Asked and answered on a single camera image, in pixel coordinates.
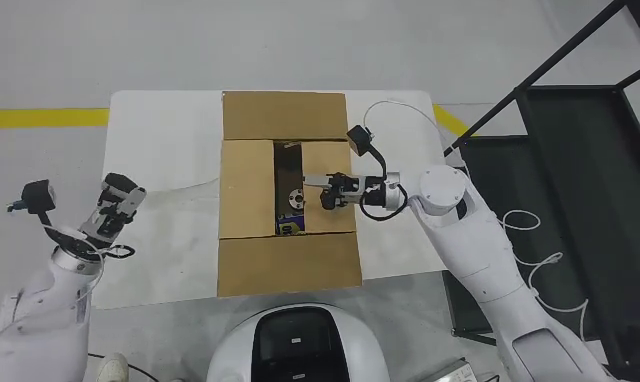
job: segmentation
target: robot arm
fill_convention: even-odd
[[[0,373],[11,382],[81,381],[86,363],[91,289],[124,225],[133,220],[146,192],[125,176],[109,174],[96,210],[78,230],[55,229],[46,212],[55,208],[48,180],[29,183],[7,210],[36,214],[56,242],[48,262],[0,308]]]
[[[361,138],[352,142],[352,148],[370,145],[370,141],[370,137]],[[333,180],[341,182],[344,178]],[[463,172],[446,165],[431,166],[417,181],[402,180],[402,175],[399,182],[385,178],[373,187],[359,189],[364,200],[351,197],[344,202],[371,204],[367,197],[373,195],[382,197],[378,206],[401,210],[395,199],[397,189],[402,187],[400,182],[407,186],[406,191],[402,189],[408,193],[404,204],[411,208],[444,264],[471,293],[491,324],[498,354],[511,380],[612,380],[584,343],[538,303],[518,271],[511,242],[496,215]],[[353,195],[352,188],[345,190],[342,185],[325,190],[333,192],[338,200]],[[460,219],[447,223],[447,217],[443,217],[436,222],[460,203],[466,207]]]

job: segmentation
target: concrete floor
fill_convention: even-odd
[[[107,107],[122,89],[422,89],[472,123],[609,1],[0,0],[0,108]],[[640,68],[638,40],[628,14],[618,15],[542,82],[617,82]],[[628,92],[636,109],[638,89]],[[0,201],[16,199],[27,181],[50,178],[59,196],[55,222],[78,225],[98,193],[105,132],[0,130]],[[482,132],[524,128],[510,107]],[[44,264],[51,246],[23,214],[2,216],[0,244],[12,255],[0,263],[0,293]],[[199,381],[226,331],[298,300],[363,318],[394,381],[461,356],[481,379],[503,373],[494,348],[450,336],[439,274],[313,295],[96,311],[90,347],[121,351],[162,379]],[[97,361],[89,364],[86,381]]]

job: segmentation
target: small item in box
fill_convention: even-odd
[[[304,215],[283,214],[276,220],[276,235],[303,235]]]

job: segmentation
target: black metal frame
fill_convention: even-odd
[[[444,151],[445,157],[451,154],[451,152],[464,144],[473,134],[475,134],[480,128],[482,128],[487,122],[489,122],[493,117],[499,114],[504,108],[506,108],[509,104],[511,104],[514,100],[517,102],[519,110],[521,112],[523,121],[525,125],[527,125],[528,121],[531,117],[531,110],[529,108],[529,101],[527,100],[527,92],[533,87],[533,84],[538,81],[544,74],[546,74],[551,68],[557,65],[563,58],[565,58],[571,51],[577,48],[582,42],[584,42],[589,36],[591,36],[596,30],[598,30],[601,26],[603,26],[609,19],[611,19],[614,15],[616,15],[620,10],[627,7],[631,12],[632,16],[638,23],[640,27],[640,0],[613,0],[608,6],[606,6],[598,15],[596,15],[590,22],[588,22],[578,33],[576,33],[571,39],[569,39],[564,45],[562,45],[551,57],[549,57],[545,62],[543,62],[535,71],[533,71],[528,77],[526,77],[519,85],[517,85],[511,92],[509,92],[502,100],[498,102],[493,108],[491,108],[485,115],[483,115],[475,124],[473,124],[464,134],[462,134],[458,139],[456,139],[453,144],[448,147]],[[632,73],[628,77],[624,78],[622,81],[615,85],[607,85],[607,86],[567,86],[567,89],[610,89],[612,91],[619,91],[626,101],[626,96],[624,95],[624,89],[629,87],[631,84],[640,80],[640,70]],[[534,87],[534,89],[544,89],[545,87]],[[562,89],[563,87],[553,86],[550,87],[552,89]],[[587,280],[587,276],[584,274],[580,275],[580,270],[577,270],[579,273],[579,279],[582,281]],[[613,341],[613,331],[610,330],[610,327],[607,326],[605,322],[602,322],[601,319],[598,319],[597,314],[593,314],[594,321],[599,325],[601,329],[603,345],[608,347],[610,350],[607,350],[607,356],[609,358],[611,369],[614,374],[617,374],[619,377],[625,375],[626,372],[630,370],[625,369],[625,363],[622,359],[621,354],[614,350],[617,347],[617,344]],[[489,338],[486,336],[480,335],[478,332],[483,333],[485,331],[471,331],[467,330],[464,327],[459,328],[454,325],[452,329],[452,335],[469,339],[472,341],[485,343],[489,345],[495,345],[495,339]]]
[[[571,53],[576,47],[578,47],[602,25],[609,21],[620,10],[625,8],[625,6],[629,7],[630,9],[640,9],[640,0],[613,0],[611,3],[609,3],[607,7],[600,11],[598,15],[596,15],[591,21],[589,21],[589,23],[587,23],[587,25],[585,25],[580,31],[578,31],[578,33],[576,33],[571,39],[569,39],[567,43],[562,45],[562,47],[560,47],[555,53],[553,53],[551,57],[549,57],[544,63],[542,63],[542,65],[540,65],[535,71],[533,71],[531,75],[526,77],[518,86],[516,86],[513,91],[507,94],[502,100],[498,102],[498,104],[496,104],[491,110],[483,115],[482,118],[480,118],[475,124],[473,124],[465,133],[463,133],[462,136],[456,139],[451,144],[451,146],[444,151],[445,157],[451,154],[453,149],[456,149],[458,146],[463,144],[465,140],[469,139],[471,135],[478,132],[480,128],[482,128],[493,117],[498,115],[500,111],[504,110],[505,107],[511,104],[511,102],[516,100],[518,96],[521,95],[526,89],[533,86],[533,84],[536,83],[538,79],[549,72],[551,68],[555,67],[563,58]],[[638,79],[640,79],[640,70],[629,75],[627,78],[620,81],[616,86],[624,89],[634,82],[637,82]]]

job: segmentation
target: open cardboard box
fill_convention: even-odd
[[[322,189],[304,186],[304,232],[276,234],[274,145],[299,142],[302,175],[350,174],[344,95],[225,92],[222,100],[218,296],[360,286],[353,206],[324,210]]]

